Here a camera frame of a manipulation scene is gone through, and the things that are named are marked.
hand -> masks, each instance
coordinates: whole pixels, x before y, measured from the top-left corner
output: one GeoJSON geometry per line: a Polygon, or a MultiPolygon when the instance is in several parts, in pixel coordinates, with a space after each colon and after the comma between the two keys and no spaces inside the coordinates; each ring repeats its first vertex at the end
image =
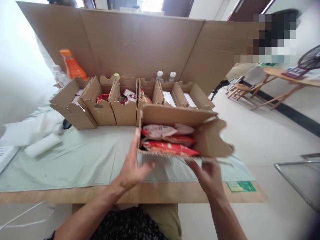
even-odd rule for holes
{"type": "Polygon", "coordinates": [[[197,176],[209,200],[226,199],[222,186],[221,169],[217,161],[213,163],[202,162],[202,169],[195,161],[185,161],[197,176]]]}
{"type": "Polygon", "coordinates": [[[139,138],[139,129],[136,129],[135,135],[130,145],[129,152],[124,160],[122,169],[114,183],[125,191],[131,189],[136,184],[142,182],[144,178],[152,171],[155,162],[146,162],[141,167],[137,161],[137,144],[139,138]]]}

table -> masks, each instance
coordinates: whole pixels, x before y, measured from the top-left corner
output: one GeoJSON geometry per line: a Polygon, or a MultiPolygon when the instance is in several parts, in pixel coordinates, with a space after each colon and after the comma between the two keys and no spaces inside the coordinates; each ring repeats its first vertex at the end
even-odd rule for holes
{"type": "Polygon", "coordinates": [[[258,93],[258,91],[260,90],[260,88],[263,85],[271,82],[272,80],[274,80],[276,78],[284,79],[286,81],[289,81],[288,84],[293,84],[293,85],[296,85],[296,86],[290,92],[285,93],[283,95],[280,95],[280,96],[278,96],[278,97],[276,97],[276,98],[274,98],[274,99],[272,99],[270,101],[267,101],[267,102],[261,104],[260,106],[257,106],[255,108],[253,108],[252,110],[255,110],[255,109],[257,109],[259,107],[262,107],[262,106],[264,106],[266,104],[270,104],[273,101],[279,99],[278,103],[273,105],[273,107],[270,109],[270,110],[273,110],[276,107],[278,107],[284,100],[286,100],[288,97],[290,97],[294,92],[296,92],[296,91],[298,91],[298,90],[300,90],[300,89],[302,89],[304,87],[320,87],[320,79],[319,79],[319,81],[317,81],[317,80],[305,80],[305,79],[298,80],[298,79],[290,78],[290,77],[287,77],[285,75],[282,75],[282,73],[286,72],[286,70],[284,70],[284,69],[264,68],[263,71],[266,73],[266,77],[265,77],[265,79],[262,81],[262,83],[260,85],[258,85],[257,87],[254,88],[255,91],[251,95],[250,98],[253,98],[258,93]]]}
{"type": "MultiPolygon", "coordinates": [[[[256,192],[232,193],[223,182],[230,203],[265,203],[266,194],[256,181],[251,182],[256,192]]],[[[87,203],[104,191],[106,186],[67,188],[42,191],[1,192],[4,203],[87,203]]],[[[141,183],[125,193],[118,203],[208,203],[198,182],[141,183]]]]}

black baseboard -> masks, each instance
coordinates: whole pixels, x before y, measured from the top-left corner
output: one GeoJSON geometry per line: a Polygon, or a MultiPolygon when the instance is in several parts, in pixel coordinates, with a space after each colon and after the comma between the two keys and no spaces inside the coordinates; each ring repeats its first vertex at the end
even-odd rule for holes
{"type": "MultiPolygon", "coordinates": [[[[240,83],[252,87],[250,83],[247,83],[246,81],[240,81],[240,83]]],[[[273,99],[269,94],[266,94],[265,92],[258,91],[258,96],[262,97],[263,99],[270,101],[273,99]]],[[[317,137],[320,137],[320,124],[316,121],[312,120],[311,118],[308,118],[307,116],[303,115],[302,113],[298,112],[297,110],[294,110],[293,108],[287,106],[284,103],[281,103],[275,110],[282,113],[286,117],[290,118],[292,121],[296,122],[303,128],[307,129],[309,132],[313,133],[317,137]]]]}

wooden stool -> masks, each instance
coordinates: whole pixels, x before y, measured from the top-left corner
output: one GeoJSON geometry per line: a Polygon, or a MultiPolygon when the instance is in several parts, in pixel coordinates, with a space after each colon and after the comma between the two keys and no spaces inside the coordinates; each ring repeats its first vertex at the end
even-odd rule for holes
{"type": "Polygon", "coordinates": [[[251,92],[252,89],[249,88],[249,87],[246,86],[246,85],[241,84],[241,83],[236,83],[236,84],[234,85],[234,87],[231,88],[230,90],[228,90],[225,94],[228,94],[230,91],[233,91],[233,92],[228,96],[228,98],[230,98],[231,96],[238,96],[238,97],[236,98],[236,101],[238,101],[241,97],[243,97],[243,96],[246,95],[247,93],[251,92]]]}

orange bottle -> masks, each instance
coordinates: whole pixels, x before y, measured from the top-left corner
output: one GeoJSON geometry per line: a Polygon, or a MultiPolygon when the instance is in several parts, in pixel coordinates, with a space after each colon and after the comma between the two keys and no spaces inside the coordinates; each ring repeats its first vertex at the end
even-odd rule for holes
{"type": "Polygon", "coordinates": [[[67,67],[67,74],[70,79],[75,77],[81,77],[83,80],[87,81],[87,75],[82,70],[82,68],[77,64],[76,60],[71,55],[71,52],[67,49],[60,50],[61,55],[63,56],[64,63],[67,67]]]}

